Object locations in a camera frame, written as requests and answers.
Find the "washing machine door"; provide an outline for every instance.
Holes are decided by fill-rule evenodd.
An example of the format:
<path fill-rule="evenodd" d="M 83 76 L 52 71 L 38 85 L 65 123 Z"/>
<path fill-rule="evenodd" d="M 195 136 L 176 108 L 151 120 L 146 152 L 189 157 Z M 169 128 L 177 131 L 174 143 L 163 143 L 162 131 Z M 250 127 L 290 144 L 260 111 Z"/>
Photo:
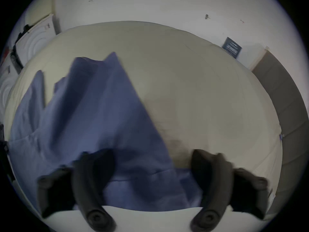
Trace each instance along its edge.
<path fill-rule="evenodd" d="M 0 68 L 0 122 L 4 122 L 4 112 L 10 90 L 17 80 L 17 71 L 10 59 L 10 54 L 6 57 Z"/>
<path fill-rule="evenodd" d="M 16 42 L 16 52 L 23 67 L 56 36 L 52 17 L 50 14 L 39 21 Z"/>

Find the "white sheet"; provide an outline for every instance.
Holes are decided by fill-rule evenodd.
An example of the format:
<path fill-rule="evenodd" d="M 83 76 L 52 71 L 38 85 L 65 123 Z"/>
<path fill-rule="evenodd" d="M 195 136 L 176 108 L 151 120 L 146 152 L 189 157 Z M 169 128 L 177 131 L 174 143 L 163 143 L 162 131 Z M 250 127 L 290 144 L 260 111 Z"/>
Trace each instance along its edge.
<path fill-rule="evenodd" d="M 276 192 L 281 128 L 257 78 L 222 48 L 188 32 L 144 22 L 110 22 L 69 29 L 22 70 L 5 113 L 9 140 L 15 111 L 38 70 L 48 103 L 75 57 L 103 60 L 116 52 L 167 145 L 176 167 L 192 149 L 222 152 L 236 167 L 270 181 Z"/>

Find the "mattress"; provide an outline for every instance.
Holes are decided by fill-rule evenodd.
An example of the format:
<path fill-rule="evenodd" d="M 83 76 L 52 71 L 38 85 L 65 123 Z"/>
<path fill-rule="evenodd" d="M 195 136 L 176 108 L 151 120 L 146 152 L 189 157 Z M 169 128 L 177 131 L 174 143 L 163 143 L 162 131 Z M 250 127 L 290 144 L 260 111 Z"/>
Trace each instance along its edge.
<path fill-rule="evenodd" d="M 107 22 L 56 36 L 22 70 L 8 98 L 5 139 L 35 73 L 45 102 L 75 57 L 103 60 L 116 52 L 175 167 L 189 167 L 192 149 L 221 152 L 234 167 L 269 180 L 276 193 L 281 128 L 258 79 L 222 48 L 193 34 L 146 22 Z"/>

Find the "white appliance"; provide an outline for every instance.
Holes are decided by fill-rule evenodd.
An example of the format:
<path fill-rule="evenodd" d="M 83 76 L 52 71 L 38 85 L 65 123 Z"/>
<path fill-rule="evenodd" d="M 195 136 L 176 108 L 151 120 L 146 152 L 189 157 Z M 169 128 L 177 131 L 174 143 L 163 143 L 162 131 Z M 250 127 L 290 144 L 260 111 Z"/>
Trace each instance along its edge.
<path fill-rule="evenodd" d="M 16 52 L 24 67 L 37 52 L 56 36 L 52 17 L 53 14 L 50 14 L 39 21 L 16 42 Z"/>
<path fill-rule="evenodd" d="M 4 122 L 5 104 L 9 92 L 15 84 L 18 73 L 10 58 L 10 52 L 0 67 L 0 122 Z"/>

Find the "bed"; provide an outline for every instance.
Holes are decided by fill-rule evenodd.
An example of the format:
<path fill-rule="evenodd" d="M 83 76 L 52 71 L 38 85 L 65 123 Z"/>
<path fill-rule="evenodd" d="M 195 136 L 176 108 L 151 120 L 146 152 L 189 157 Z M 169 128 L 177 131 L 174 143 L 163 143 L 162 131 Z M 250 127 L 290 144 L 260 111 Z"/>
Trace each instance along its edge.
<path fill-rule="evenodd" d="M 75 57 L 103 60 L 111 52 L 117 53 L 175 167 L 189 167 L 192 149 L 221 152 L 235 167 L 266 177 L 276 193 L 281 127 L 260 81 L 221 47 L 154 23 L 107 22 L 57 35 L 27 63 L 10 92 L 5 140 L 38 70 L 44 73 L 47 104 Z"/>

